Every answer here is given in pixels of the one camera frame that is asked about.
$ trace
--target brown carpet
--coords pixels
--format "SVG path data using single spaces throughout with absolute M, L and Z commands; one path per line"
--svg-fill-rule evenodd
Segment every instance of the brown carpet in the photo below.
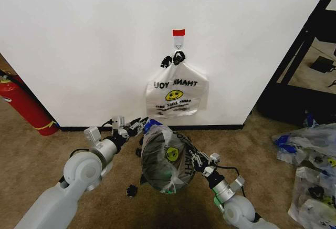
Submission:
M 71 151 L 88 143 L 82 132 L 40 136 L 4 101 L 0 116 L 0 221 L 1 228 L 9 229 L 45 189 L 57 183 Z M 270 138 L 296 128 L 254 110 L 243 130 L 182 133 L 207 154 L 219 153 L 223 165 L 239 168 L 246 195 L 261 216 L 280 228 L 301 228 L 287 215 L 295 169 L 276 159 Z M 232 228 L 223 221 L 207 181 L 199 174 L 176 195 L 139 185 L 140 159 L 134 154 L 139 138 L 132 138 L 115 156 L 102 183 L 83 195 L 69 228 Z M 221 172 L 230 181 L 235 177 L 234 172 Z M 139 187 L 135 198 L 126 196 L 130 184 Z

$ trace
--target fire extinguisher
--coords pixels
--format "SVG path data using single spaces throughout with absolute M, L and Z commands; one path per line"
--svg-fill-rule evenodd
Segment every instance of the fire extinguisher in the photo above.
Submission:
M 18 76 L 0 70 L 0 96 L 22 115 L 41 135 L 57 132 L 57 123 Z

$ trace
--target plastic bag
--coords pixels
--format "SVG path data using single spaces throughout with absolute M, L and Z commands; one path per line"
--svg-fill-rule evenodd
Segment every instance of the plastic bag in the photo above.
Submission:
M 297 147 L 313 149 L 322 154 L 336 157 L 336 123 L 303 128 L 274 136 L 272 139 L 279 147 L 288 152 L 290 152 L 290 147 Z
M 190 140 L 166 126 L 145 127 L 141 153 L 143 177 L 162 193 L 176 193 L 194 177 Z
M 297 168 L 288 214 L 305 229 L 336 228 L 335 184 L 333 175 Z
M 299 129 L 272 139 L 279 148 L 277 159 L 296 166 L 308 159 L 315 167 L 336 173 L 336 124 Z
M 182 44 L 178 42 L 175 46 L 180 48 Z M 198 111 L 201 99 L 205 98 L 208 81 L 187 66 L 184 59 L 184 53 L 178 49 L 173 58 L 167 56 L 162 61 L 161 67 L 165 69 L 149 81 L 146 89 L 149 116 L 175 118 L 194 115 Z

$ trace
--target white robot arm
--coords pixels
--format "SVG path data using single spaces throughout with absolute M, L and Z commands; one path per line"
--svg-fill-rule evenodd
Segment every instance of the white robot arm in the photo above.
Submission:
M 66 229 L 77 211 L 77 203 L 85 191 L 93 190 L 112 169 L 112 159 L 129 137 L 142 132 L 148 118 L 124 125 L 121 116 L 112 118 L 112 136 L 101 140 L 98 128 L 88 128 L 89 152 L 70 157 L 64 175 L 47 189 L 23 216 L 15 229 Z
M 245 195 L 243 189 L 245 180 L 235 167 L 218 166 L 219 154 L 213 153 L 208 157 L 205 153 L 198 151 L 191 143 L 189 152 L 192 155 L 195 171 L 200 172 L 209 182 L 210 189 L 215 193 L 215 204 L 228 224 L 239 229 L 279 229 L 275 224 L 262 219 L 246 197 L 236 195 L 239 189 Z M 238 178 L 228 184 L 224 176 L 217 172 L 217 168 L 236 169 Z

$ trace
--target red tape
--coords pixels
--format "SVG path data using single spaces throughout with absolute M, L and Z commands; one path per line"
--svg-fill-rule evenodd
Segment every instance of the red tape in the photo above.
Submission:
M 173 29 L 173 36 L 184 36 L 184 29 L 176 30 Z

